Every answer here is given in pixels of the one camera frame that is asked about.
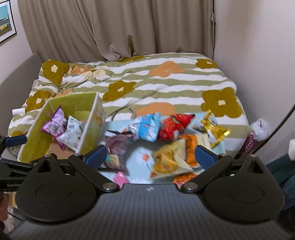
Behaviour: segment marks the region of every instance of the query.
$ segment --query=light blue tray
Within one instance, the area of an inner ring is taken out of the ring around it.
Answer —
[[[200,134],[199,132],[192,129],[193,125],[199,123],[205,116],[206,113],[195,113],[194,119],[191,121],[190,125],[186,128],[184,134]],[[125,126],[131,124],[131,120],[123,120],[123,121],[112,121],[106,122],[104,125],[103,133],[106,130],[112,131],[122,131]],[[158,183],[171,183],[173,180],[172,178],[164,178],[164,179],[157,179],[157,180],[149,180],[150,176],[150,169],[153,165],[152,162],[149,163],[142,163],[138,160],[138,156],[145,151],[155,151],[162,147],[163,145],[167,144],[167,141],[157,140],[156,142],[147,142],[143,140],[138,140],[132,145],[130,145],[127,149],[126,154],[124,155],[124,160],[126,161],[126,167],[128,169],[128,173],[126,173],[126,177],[128,178],[130,183],[139,183],[139,184],[158,184]],[[215,154],[225,153],[224,143],[221,142],[216,147],[212,149]],[[110,180],[113,180],[115,176],[115,172],[107,172],[107,171],[99,171],[102,175],[107,177]]]

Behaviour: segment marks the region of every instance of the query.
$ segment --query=snack bag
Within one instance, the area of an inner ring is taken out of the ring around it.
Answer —
[[[197,145],[202,145],[211,150],[208,135],[206,133],[199,135],[186,134],[179,136],[179,138],[184,138],[186,140],[186,163],[192,168],[200,167],[195,159],[195,148]]]
[[[211,147],[215,147],[224,138],[226,138],[231,131],[227,128],[220,127],[212,118],[212,112],[208,110],[205,117],[201,122],[192,128],[197,131],[207,132],[209,135],[209,140],[211,142]]]
[[[133,120],[130,125],[133,139],[143,139],[149,142],[157,140],[160,128],[160,113],[152,113]]]
[[[77,151],[85,125],[85,123],[69,116],[66,131],[57,137],[57,140],[70,149]]]
[[[113,182],[119,185],[120,189],[122,189],[125,183],[129,183],[128,179],[126,178],[123,172],[117,172],[113,178]]]
[[[186,182],[192,180],[193,178],[195,178],[196,176],[198,176],[199,173],[193,172],[193,173],[185,173],[179,176],[176,176],[173,180],[173,182],[178,186],[178,188],[180,189],[181,186],[183,184],[185,184]]]
[[[50,121],[46,122],[41,131],[49,133],[53,136],[54,140],[58,144],[61,150],[66,148],[66,145],[57,140],[57,137],[65,132],[67,127],[67,119],[61,106],[54,112]]]
[[[194,114],[175,114],[162,120],[160,122],[158,139],[176,140],[178,135],[184,132],[194,117]]]
[[[179,139],[171,144],[164,145],[154,152],[153,158],[155,164],[153,165],[152,173],[150,174],[151,179],[159,179],[193,172],[193,169],[185,162],[185,139]]]
[[[106,146],[106,161],[98,170],[126,171],[123,155],[132,142],[132,132],[107,131],[100,144]]]

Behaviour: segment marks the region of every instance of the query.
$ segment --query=daisy print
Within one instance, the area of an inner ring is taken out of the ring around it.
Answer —
[[[136,161],[140,166],[146,165],[150,170],[150,166],[154,164],[154,159],[152,158],[152,151],[144,147],[140,147],[137,150]]]
[[[128,125],[124,125],[118,130],[118,132],[128,132],[128,131],[130,131],[130,126]]]

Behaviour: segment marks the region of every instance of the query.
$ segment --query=picture frame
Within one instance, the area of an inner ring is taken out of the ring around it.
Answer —
[[[0,0],[0,43],[16,33],[10,0]]]

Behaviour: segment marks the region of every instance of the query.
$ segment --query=beige curtain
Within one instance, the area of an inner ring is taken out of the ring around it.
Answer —
[[[195,52],[213,57],[213,0],[18,0],[42,61],[115,61]]]

